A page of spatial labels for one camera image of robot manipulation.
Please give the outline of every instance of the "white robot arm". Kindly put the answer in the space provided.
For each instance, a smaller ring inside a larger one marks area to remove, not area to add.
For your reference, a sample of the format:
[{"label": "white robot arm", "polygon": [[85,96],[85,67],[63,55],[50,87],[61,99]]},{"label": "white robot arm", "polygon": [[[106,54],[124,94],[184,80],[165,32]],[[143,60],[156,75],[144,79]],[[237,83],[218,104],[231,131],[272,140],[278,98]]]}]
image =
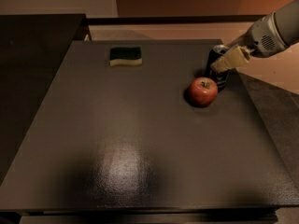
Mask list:
[{"label": "white robot arm", "polygon": [[228,51],[211,65],[215,72],[242,66],[249,56],[266,58],[299,42],[299,0],[254,22]]}]

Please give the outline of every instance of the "black table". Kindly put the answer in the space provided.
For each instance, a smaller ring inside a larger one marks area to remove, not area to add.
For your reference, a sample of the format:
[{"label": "black table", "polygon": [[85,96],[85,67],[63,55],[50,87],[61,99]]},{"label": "black table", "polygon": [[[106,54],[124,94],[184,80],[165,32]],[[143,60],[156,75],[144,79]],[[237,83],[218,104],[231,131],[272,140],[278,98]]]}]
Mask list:
[{"label": "black table", "polygon": [[[212,106],[185,100],[216,44],[73,42],[0,188],[0,208],[200,213],[299,204],[236,71]],[[118,46],[140,46],[142,66],[110,67]]]}]

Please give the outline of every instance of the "green sponge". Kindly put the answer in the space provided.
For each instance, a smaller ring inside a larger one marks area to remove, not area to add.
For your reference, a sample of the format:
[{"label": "green sponge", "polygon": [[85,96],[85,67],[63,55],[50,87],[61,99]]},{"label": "green sponge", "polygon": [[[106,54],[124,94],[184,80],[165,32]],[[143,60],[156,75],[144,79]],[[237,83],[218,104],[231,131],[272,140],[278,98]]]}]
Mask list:
[{"label": "green sponge", "polygon": [[110,65],[141,65],[141,48],[117,47],[110,50]]}]

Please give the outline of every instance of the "dark counter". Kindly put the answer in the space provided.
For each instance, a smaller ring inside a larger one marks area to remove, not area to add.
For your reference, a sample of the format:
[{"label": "dark counter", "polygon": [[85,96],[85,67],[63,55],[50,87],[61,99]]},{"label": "dark counter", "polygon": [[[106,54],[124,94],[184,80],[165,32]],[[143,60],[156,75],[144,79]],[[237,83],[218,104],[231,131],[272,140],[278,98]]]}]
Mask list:
[{"label": "dark counter", "polygon": [[299,95],[244,74],[240,76],[299,188]]},{"label": "dark counter", "polygon": [[83,14],[0,16],[0,183],[72,40],[89,33]]},{"label": "dark counter", "polygon": [[[212,106],[185,100],[216,44],[73,42],[0,188],[0,208],[298,205],[292,178],[236,71]],[[140,46],[142,66],[110,67],[115,46]]]}]

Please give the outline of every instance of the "apple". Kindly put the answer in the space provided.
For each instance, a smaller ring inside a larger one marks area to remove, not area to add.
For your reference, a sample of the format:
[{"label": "apple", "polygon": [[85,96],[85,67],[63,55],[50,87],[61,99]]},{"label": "apple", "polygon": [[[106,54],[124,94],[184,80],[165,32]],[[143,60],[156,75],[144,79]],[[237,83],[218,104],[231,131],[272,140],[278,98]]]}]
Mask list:
[{"label": "apple", "polygon": [[195,78],[188,88],[190,101],[199,107],[209,106],[216,99],[217,94],[217,84],[208,77]]}]

